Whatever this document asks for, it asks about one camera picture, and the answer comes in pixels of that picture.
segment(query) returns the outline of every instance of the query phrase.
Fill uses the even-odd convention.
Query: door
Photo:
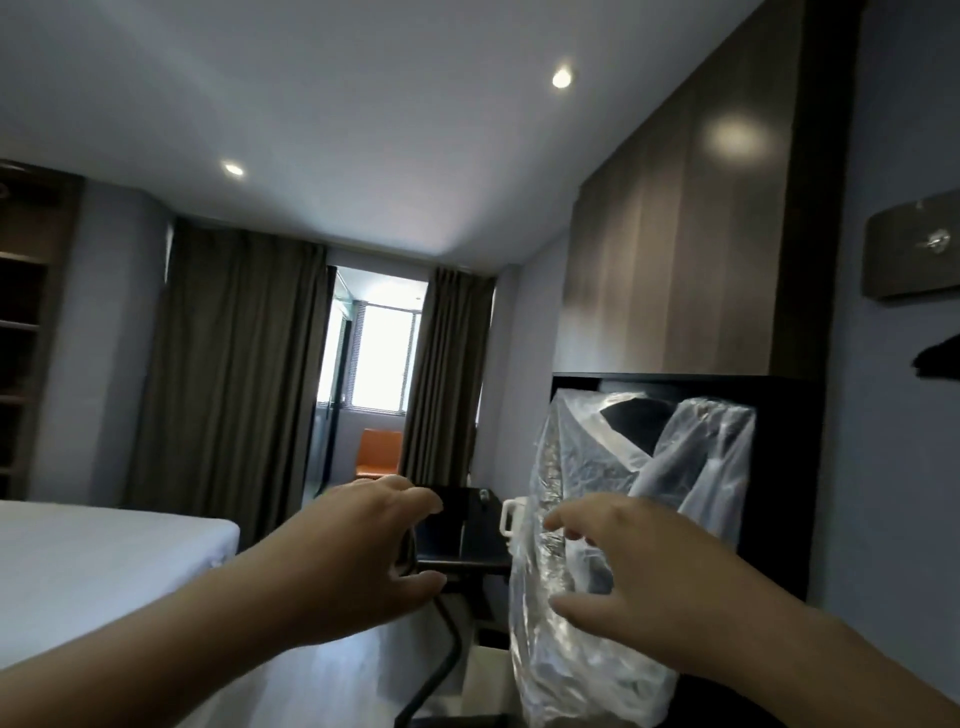
[[[317,406],[310,433],[310,452],[307,457],[307,497],[315,497],[329,479],[330,461],[336,439],[337,419],[343,399],[344,373],[349,359],[350,333],[353,328],[353,300],[341,291],[337,278],[330,319],[326,325],[324,360],[317,387]]]

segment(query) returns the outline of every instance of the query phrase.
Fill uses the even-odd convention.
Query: person's left hand
[[[440,593],[437,571],[397,577],[407,529],[443,509],[406,478],[331,488],[224,567],[281,616],[284,648],[339,640],[413,612]]]

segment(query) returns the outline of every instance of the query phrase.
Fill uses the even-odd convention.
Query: plastic bag
[[[635,439],[654,433],[656,445],[646,446],[652,452],[611,426],[617,406],[629,423],[621,431],[636,430]],[[612,574],[600,549],[544,533],[543,517],[561,500],[588,493],[646,496],[736,546],[754,422],[750,407],[707,398],[674,409],[641,393],[557,393],[540,436],[510,586],[511,651],[531,728],[610,715],[653,728],[666,718],[678,677],[550,609],[547,599],[559,592],[607,594]]]

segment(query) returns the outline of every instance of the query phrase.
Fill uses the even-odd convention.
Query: bed
[[[0,668],[68,642],[223,564],[235,523],[0,501]],[[206,725],[216,695],[184,725]]]

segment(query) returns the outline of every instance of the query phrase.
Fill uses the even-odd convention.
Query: orange chair
[[[356,477],[378,478],[395,475],[400,465],[402,432],[386,429],[365,429],[357,451]]]

